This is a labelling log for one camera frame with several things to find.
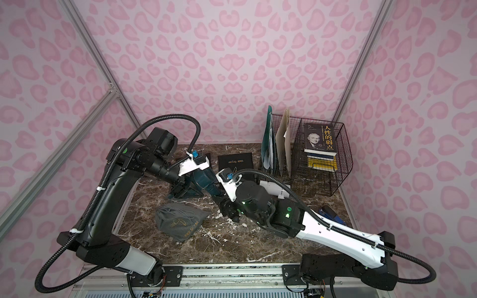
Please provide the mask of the grey hair dryer pouch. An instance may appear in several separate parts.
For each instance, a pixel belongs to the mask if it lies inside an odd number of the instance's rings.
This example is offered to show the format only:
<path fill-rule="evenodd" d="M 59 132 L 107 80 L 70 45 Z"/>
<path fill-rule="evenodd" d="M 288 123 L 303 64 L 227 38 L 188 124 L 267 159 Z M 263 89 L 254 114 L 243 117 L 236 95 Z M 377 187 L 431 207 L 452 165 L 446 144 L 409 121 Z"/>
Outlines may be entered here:
<path fill-rule="evenodd" d="M 208 211 L 184 204 L 169 203 L 156 210 L 155 222 L 160 232 L 178 242 L 185 242 L 194 235 L 210 214 Z"/>

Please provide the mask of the plain black pouch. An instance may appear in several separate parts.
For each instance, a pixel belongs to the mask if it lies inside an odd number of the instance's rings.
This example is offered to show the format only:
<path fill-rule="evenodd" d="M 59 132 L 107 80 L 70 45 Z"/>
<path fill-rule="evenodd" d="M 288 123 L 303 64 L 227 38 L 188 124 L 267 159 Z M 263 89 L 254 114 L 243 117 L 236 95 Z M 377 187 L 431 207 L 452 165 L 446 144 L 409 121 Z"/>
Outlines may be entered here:
<path fill-rule="evenodd" d="M 211 156 L 211 153 L 206 153 L 205 156 L 206 156 L 206 158 L 207 158 L 207 160 L 208 160 L 208 162 L 209 162 L 209 165 L 211 166 L 211 165 L 212 165 L 212 156 Z"/>

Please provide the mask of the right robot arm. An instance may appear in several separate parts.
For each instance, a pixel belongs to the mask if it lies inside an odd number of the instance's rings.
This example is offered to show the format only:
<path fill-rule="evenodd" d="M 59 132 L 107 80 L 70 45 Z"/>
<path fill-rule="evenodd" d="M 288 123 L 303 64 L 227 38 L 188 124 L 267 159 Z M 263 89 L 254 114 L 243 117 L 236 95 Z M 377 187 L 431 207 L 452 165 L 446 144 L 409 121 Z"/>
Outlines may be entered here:
<path fill-rule="evenodd" d="M 263 186 L 243 179 L 244 174 L 270 178 L 289 196 L 275 199 Z M 372 288 L 392 291 L 398 283 L 427 284 L 437 277 L 428 263 L 397 251 L 392 233 L 366 233 L 327 219 L 313 211 L 290 187 L 266 173 L 253 169 L 233 173 L 223 169 L 216 178 L 228 196 L 222 208 L 233 221 L 246 216 L 281 238 L 300 238 L 336 250 L 334 255 L 302 256 L 298 278 L 305 283 L 353 277 Z"/>

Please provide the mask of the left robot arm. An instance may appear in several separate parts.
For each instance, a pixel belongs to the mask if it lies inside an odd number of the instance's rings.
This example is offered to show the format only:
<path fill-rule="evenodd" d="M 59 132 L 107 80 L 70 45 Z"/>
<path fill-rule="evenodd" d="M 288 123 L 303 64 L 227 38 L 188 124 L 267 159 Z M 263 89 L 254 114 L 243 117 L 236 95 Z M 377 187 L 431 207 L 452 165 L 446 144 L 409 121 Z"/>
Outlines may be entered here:
<path fill-rule="evenodd" d="M 171 185 L 182 182 L 179 163 L 168 162 L 177 147 L 177 138 L 173 134 L 155 128 L 146 139 L 136 139 L 146 128 L 174 119 L 195 125 L 195 134 L 187 149 L 187 159 L 194 160 L 196 154 L 193 147 L 200 136 L 201 126 L 190 115 L 155 117 L 142 124 L 130 137 L 116 141 L 108 153 L 104 174 L 86 210 L 71 230 L 58 236 L 57 243 L 61 247 L 37 274 L 34 282 L 37 292 L 49 294 L 62 291 L 103 268 L 143 276 L 148 285 L 164 284 L 162 262 L 114 235 L 113 227 L 129 193 L 144 173 L 149 172 Z M 44 285 L 43 279 L 48 270 L 67 250 L 75 252 L 78 258 L 94 267 L 61 285 Z"/>

